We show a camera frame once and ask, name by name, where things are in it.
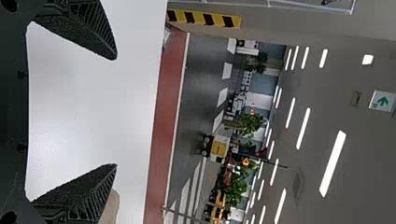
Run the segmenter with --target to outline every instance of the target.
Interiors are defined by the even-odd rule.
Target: light fixture
[[[268,121],[267,127],[265,128],[264,137],[267,137],[267,135],[268,135],[268,131],[270,130],[270,122],[271,122],[271,120]]]
[[[258,179],[262,178],[262,167],[263,167],[264,163],[260,162],[260,169],[259,169],[259,177],[257,177]]]
[[[335,166],[337,165],[338,159],[340,158],[341,151],[346,141],[347,135],[343,131],[339,131],[337,138],[335,139],[334,146],[332,148],[332,154],[327,164],[326,171],[324,173],[322,182],[320,184],[320,194],[324,198],[329,189],[330,182],[332,181],[332,175],[334,174]]]
[[[260,216],[259,224],[262,224],[264,222],[265,210],[266,210],[266,207],[263,206],[262,207],[262,215]]]
[[[291,100],[291,105],[290,105],[290,110],[289,110],[288,119],[286,119],[286,129],[289,128],[290,120],[291,120],[291,115],[293,114],[294,104],[295,104],[295,103],[296,103],[296,98],[293,97],[293,99]]]
[[[282,96],[282,88],[279,89],[279,94],[277,95],[276,106],[275,109],[279,106],[280,97]]]
[[[251,217],[251,224],[254,224],[254,220],[256,219],[256,214],[253,214],[253,216]]]
[[[282,196],[280,196],[279,205],[277,206],[276,215],[275,215],[275,224],[279,222],[280,213],[282,212],[283,203],[286,199],[286,189],[283,189]]]
[[[277,166],[279,165],[279,159],[276,159],[275,161],[275,166],[274,166],[274,171],[273,174],[271,176],[271,181],[270,181],[270,186],[272,187],[274,185],[274,180],[275,180],[275,176],[276,176],[276,170],[277,170]]]
[[[256,192],[253,192],[253,196],[251,197],[250,200],[250,208],[253,208],[255,200],[256,200]]]
[[[300,46],[296,47],[296,50],[294,51],[294,57],[293,57],[293,62],[291,63],[291,71],[294,70],[294,66],[296,65],[296,61],[297,61],[297,56],[298,56],[298,51],[300,49]]]
[[[253,183],[251,184],[251,189],[254,189],[254,184],[256,183],[256,176],[253,177]]]
[[[303,57],[303,62],[301,63],[301,69],[305,69],[305,64],[306,64],[306,59],[308,59],[308,54],[309,54],[309,47],[306,47]]]
[[[372,64],[372,63],[373,63],[373,59],[374,59],[374,55],[372,55],[372,54],[365,54],[364,57],[363,57],[363,61],[361,62],[361,64],[363,64],[363,65]]]
[[[273,97],[273,104],[275,103],[275,100],[276,100],[276,97],[277,97],[277,91],[278,91],[278,89],[279,89],[279,86],[276,86],[276,88],[275,88],[275,94],[274,94],[274,97]]]
[[[274,144],[275,144],[275,140],[273,140],[273,142],[271,143],[270,152],[268,153],[268,160],[271,160],[272,153],[274,150]]]
[[[286,65],[285,65],[285,71],[288,71],[290,56],[291,56],[291,49],[289,49],[288,59],[286,60]]]
[[[323,68],[324,64],[326,63],[327,53],[329,52],[328,49],[324,49],[322,52],[322,57],[320,58],[319,68]]]
[[[262,184],[260,185],[260,190],[259,190],[259,197],[257,198],[258,201],[262,197],[262,189],[264,188],[264,183],[265,183],[265,181],[262,180]]]
[[[245,210],[245,214],[247,214],[247,213],[248,213],[248,209],[249,209],[249,207],[250,207],[250,200],[248,200],[248,201],[247,201],[247,210]]]
[[[306,124],[308,123],[310,114],[311,114],[311,108],[308,107],[305,111],[305,116],[304,116],[304,120],[303,120],[303,125],[301,126],[300,134],[298,135],[297,144],[296,144],[297,150],[300,150],[301,143],[303,142]]]
[[[272,129],[270,129],[270,132],[268,133],[267,142],[265,143],[265,147],[268,147],[268,145],[270,144],[271,134],[272,134]]]

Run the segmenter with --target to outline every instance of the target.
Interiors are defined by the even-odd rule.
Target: hazard stripe
[[[221,15],[210,12],[191,11],[184,9],[168,9],[167,19],[170,22],[241,28],[239,16]]]

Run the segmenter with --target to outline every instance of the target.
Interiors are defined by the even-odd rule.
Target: gray floor
[[[222,106],[217,107],[219,92],[226,87],[230,92],[235,86],[232,78],[221,80],[224,63],[234,60],[227,51],[227,44],[226,38],[207,35],[191,35],[190,38],[168,194],[168,204],[176,201],[176,210],[182,188],[202,160],[200,155],[194,154],[200,145],[200,134],[212,132],[213,121],[222,109]]]
[[[256,214],[257,223],[264,205],[263,223],[274,223],[284,188],[287,197],[279,223],[368,224],[394,220],[396,119],[390,113],[368,109],[368,104],[374,89],[396,92],[395,60],[381,47],[375,51],[376,45],[328,41],[324,46],[329,49],[324,69],[318,68],[322,47],[311,47],[307,66],[301,70],[305,47],[301,46],[295,71],[280,78],[284,90],[271,123],[276,140],[273,159],[279,158],[290,168],[278,169],[272,187],[269,180],[273,167],[264,168],[264,195],[246,217]],[[368,48],[378,53],[373,65],[363,66],[361,60]],[[362,93],[357,107],[350,104],[353,91]],[[292,97],[297,100],[286,130]],[[296,141],[308,106],[311,116],[297,151]],[[318,189],[339,130],[347,134],[346,143],[327,196],[322,198]],[[292,184],[297,170],[303,176],[303,186],[299,198],[294,199]]]

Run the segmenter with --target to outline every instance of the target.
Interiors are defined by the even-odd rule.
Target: white floor marking
[[[175,210],[176,202],[172,203],[171,209]],[[163,219],[163,224],[173,224],[175,214],[167,212],[165,218]]]
[[[194,214],[198,209],[198,203],[201,199],[201,191],[202,191],[202,184],[204,182],[205,168],[206,168],[206,157],[202,159],[201,174],[199,176],[199,183],[198,183],[198,192],[197,192],[197,197],[195,198]]]
[[[227,99],[228,88],[224,88],[219,92],[218,107]]]
[[[187,211],[187,215],[192,216],[192,209],[194,206],[194,200],[199,200],[198,198],[195,198],[195,193],[197,190],[197,184],[198,184],[198,178],[200,176],[200,168],[201,168],[201,162],[198,163],[198,165],[195,167],[194,171],[194,177],[192,178],[192,188],[190,192],[190,202],[189,202],[189,210]]]
[[[231,63],[224,63],[223,75],[222,75],[221,79],[230,78],[232,71],[233,71],[233,65]]]
[[[181,190],[181,197],[180,197],[180,207],[178,208],[179,213],[186,213],[187,207],[187,199],[189,197],[189,189],[190,189],[190,180],[184,185],[183,189]],[[177,224],[184,224],[184,217],[179,216]]]
[[[224,116],[224,110],[221,110],[221,112],[219,112],[218,116],[215,118],[215,121],[213,122],[212,133],[214,133],[215,130],[220,126],[223,116]]]

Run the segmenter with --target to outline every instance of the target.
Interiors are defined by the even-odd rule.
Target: green plant
[[[260,114],[250,115],[242,113],[234,120],[224,120],[223,123],[227,128],[237,129],[239,136],[245,136],[259,130],[264,123],[264,118]]]
[[[258,56],[248,58],[245,70],[262,74],[267,68],[265,65],[267,60],[268,54],[261,51]]]
[[[242,201],[242,194],[248,190],[248,184],[245,179],[238,175],[233,175],[231,185],[224,192],[227,194],[226,201],[233,207],[238,206]]]

